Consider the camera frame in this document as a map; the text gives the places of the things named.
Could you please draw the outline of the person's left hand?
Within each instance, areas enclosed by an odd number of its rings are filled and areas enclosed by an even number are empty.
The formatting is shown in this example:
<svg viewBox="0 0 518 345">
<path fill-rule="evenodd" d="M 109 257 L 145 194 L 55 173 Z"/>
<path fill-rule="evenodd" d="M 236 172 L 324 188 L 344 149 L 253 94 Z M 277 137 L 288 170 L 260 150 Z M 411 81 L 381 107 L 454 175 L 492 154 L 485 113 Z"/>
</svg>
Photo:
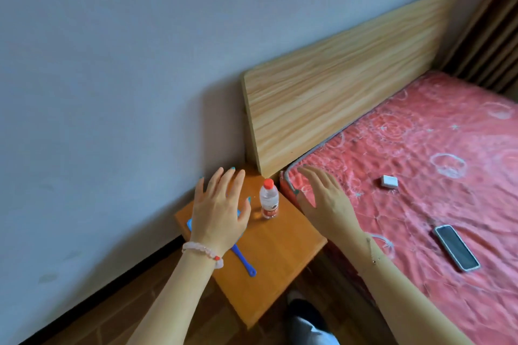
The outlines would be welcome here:
<svg viewBox="0 0 518 345">
<path fill-rule="evenodd" d="M 222 167 L 210 178 L 204 188 L 206 200 L 203 207 L 194 207 L 192 214 L 192 230 L 190 241 L 201 244 L 212 254 L 223 257 L 236 244 L 246 229 L 240 227 L 240 217 L 243 201 L 240 199 L 246 172 L 235 171 L 229 184 L 227 196 L 221 196 Z"/>
</svg>

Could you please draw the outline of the person's right hand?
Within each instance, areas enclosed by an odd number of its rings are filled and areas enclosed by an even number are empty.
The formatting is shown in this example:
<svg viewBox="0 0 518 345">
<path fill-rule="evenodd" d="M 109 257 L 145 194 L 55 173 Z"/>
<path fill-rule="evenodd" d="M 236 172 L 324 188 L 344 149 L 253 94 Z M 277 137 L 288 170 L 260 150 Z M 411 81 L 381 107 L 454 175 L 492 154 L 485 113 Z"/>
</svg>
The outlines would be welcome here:
<svg viewBox="0 0 518 345">
<path fill-rule="evenodd" d="M 334 244 L 352 243 L 365 238 L 349 198 L 329 173 L 313 166 L 301 166 L 298 172 L 309 182 L 316 214 L 311 224 Z"/>
</svg>

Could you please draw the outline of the person's left forearm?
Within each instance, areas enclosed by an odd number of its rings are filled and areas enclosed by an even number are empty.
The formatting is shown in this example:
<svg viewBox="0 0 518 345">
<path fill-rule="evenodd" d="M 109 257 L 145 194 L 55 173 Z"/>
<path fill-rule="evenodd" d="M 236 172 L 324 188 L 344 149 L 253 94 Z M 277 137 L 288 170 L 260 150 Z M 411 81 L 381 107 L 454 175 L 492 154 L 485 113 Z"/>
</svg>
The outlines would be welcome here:
<svg viewBox="0 0 518 345">
<path fill-rule="evenodd" d="M 183 345 L 200 297 L 223 259 L 188 242 L 171 277 L 126 345 Z"/>
</svg>

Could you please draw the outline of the person's right forearm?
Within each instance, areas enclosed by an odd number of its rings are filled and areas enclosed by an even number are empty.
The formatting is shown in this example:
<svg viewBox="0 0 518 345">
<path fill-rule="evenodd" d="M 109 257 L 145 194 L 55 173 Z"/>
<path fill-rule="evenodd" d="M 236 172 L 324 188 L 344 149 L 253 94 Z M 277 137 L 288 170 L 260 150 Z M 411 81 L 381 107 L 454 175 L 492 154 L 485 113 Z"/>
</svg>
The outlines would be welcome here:
<svg viewBox="0 0 518 345">
<path fill-rule="evenodd" d="M 399 345 L 474 345 L 387 258 L 372 237 L 353 242 L 349 261 Z"/>
</svg>

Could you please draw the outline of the clear water bottle red cap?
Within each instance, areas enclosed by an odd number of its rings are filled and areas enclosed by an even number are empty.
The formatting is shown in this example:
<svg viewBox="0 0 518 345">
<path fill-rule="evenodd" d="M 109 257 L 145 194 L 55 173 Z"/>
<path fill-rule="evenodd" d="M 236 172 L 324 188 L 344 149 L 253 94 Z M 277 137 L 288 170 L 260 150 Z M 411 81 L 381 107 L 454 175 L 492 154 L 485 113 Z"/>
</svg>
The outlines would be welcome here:
<svg viewBox="0 0 518 345">
<path fill-rule="evenodd" d="M 280 202 L 279 190 L 272 179 L 265 179 L 260 189 L 262 217 L 272 219 L 278 214 Z"/>
</svg>

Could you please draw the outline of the orange wooden nightstand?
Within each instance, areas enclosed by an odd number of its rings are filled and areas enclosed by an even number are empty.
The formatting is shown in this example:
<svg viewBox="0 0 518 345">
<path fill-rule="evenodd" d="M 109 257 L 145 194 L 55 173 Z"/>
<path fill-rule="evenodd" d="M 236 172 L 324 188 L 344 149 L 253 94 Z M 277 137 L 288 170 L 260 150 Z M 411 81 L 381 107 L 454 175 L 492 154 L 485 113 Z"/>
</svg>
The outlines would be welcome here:
<svg viewBox="0 0 518 345">
<path fill-rule="evenodd" d="M 287 290 L 303 269 L 327 243 L 284 195 L 273 219 L 262 216 L 260 187 L 263 177 L 251 165 L 244 165 L 246 177 L 240 201 L 251 197 L 248 227 L 237 241 L 244 258 L 257 271 L 250 277 L 235 253 L 224 255 L 224 267 L 213 278 L 247 329 L 251 329 Z"/>
</svg>

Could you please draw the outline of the blue plastic comb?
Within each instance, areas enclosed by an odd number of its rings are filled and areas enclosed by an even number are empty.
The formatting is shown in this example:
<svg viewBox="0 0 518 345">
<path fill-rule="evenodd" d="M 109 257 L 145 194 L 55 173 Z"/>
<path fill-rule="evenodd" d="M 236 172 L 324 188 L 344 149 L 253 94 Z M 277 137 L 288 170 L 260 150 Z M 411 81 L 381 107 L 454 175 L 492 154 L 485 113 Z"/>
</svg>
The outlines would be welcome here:
<svg viewBox="0 0 518 345">
<path fill-rule="evenodd" d="M 240 216 L 240 210 L 237 210 L 237 216 Z M 186 226 L 189 229 L 189 231 L 192 230 L 192 218 L 188 219 L 186 222 Z M 238 260 L 243 264 L 245 270 L 247 271 L 248 275 L 250 277 L 255 277 L 257 275 L 256 269 L 247 261 L 247 259 L 243 256 L 240 249 L 238 248 L 237 244 L 234 244 L 232 248 L 230 249 L 234 255 L 238 258 Z"/>
</svg>

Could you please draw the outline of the person's dark shoe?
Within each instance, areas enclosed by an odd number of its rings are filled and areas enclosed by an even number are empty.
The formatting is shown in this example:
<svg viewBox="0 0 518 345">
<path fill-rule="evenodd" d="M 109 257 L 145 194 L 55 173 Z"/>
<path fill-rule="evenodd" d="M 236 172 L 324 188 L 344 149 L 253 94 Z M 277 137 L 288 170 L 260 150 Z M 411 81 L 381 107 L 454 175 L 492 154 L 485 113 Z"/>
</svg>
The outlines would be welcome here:
<svg viewBox="0 0 518 345">
<path fill-rule="evenodd" d="M 289 319 L 301 318 L 316 329 L 328 332 L 329 327 L 324 316 L 296 289 L 287 293 L 287 316 Z"/>
</svg>

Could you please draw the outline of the light wooden headboard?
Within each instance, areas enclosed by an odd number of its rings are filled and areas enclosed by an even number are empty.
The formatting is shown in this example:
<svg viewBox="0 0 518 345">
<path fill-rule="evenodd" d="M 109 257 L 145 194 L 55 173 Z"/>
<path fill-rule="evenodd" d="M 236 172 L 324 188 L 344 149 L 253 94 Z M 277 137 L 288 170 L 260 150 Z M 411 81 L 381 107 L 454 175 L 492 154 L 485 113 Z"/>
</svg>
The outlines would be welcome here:
<svg viewBox="0 0 518 345">
<path fill-rule="evenodd" d="M 260 64 L 241 82 L 268 178 L 431 68 L 455 0 L 418 0 Z"/>
</svg>

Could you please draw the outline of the red patterned mattress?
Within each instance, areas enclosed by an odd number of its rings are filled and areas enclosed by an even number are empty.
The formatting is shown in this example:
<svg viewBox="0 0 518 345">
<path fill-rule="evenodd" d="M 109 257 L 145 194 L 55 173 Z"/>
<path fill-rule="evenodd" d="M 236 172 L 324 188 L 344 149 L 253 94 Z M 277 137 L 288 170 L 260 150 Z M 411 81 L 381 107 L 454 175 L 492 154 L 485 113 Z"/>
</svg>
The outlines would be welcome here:
<svg viewBox="0 0 518 345">
<path fill-rule="evenodd" d="M 474 343 L 518 345 L 518 104 L 428 72 L 290 165 L 295 205 L 295 190 L 314 203 L 304 164 L 334 175 L 361 228 Z M 432 232 L 445 224 L 480 269 L 457 269 Z"/>
</svg>

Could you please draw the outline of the person's light grey trouser leg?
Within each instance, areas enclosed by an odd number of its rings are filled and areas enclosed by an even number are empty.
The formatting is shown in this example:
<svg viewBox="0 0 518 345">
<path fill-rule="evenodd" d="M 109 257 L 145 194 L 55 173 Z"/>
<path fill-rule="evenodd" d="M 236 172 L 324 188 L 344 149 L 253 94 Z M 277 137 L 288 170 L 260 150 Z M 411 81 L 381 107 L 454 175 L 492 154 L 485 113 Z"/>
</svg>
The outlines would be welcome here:
<svg viewBox="0 0 518 345">
<path fill-rule="evenodd" d="M 288 319 L 288 339 L 290 345 L 340 345 L 337 338 L 300 316 Z"/>
</svg>

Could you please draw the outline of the smartphone with light case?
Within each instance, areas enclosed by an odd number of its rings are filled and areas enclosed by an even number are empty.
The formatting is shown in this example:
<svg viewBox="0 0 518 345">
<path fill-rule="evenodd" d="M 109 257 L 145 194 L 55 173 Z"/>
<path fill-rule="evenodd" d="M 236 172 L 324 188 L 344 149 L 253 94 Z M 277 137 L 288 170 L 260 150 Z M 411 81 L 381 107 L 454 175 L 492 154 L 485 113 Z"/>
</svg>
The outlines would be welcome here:
<svg viewBox="0 0 518 345">
<path fill-rule="evenodd" d="M 478 259 L 453 226 L 440 225 L 435 227 L 432 232 L 458 270 L 470 272 L 481 268 Z"/>
</svg>

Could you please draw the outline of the brown striped curtain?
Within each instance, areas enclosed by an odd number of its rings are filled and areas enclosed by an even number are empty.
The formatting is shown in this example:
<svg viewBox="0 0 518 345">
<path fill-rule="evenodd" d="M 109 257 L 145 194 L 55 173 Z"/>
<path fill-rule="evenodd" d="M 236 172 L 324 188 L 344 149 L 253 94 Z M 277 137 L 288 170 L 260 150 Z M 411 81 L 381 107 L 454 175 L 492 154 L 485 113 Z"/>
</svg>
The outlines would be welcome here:
<svg viewBox="0 0 518 345">
<path fill-rule="evenodd" d="M 518 0 L 482 0 L 438 69 L 518 103 Z"/>
</svg>

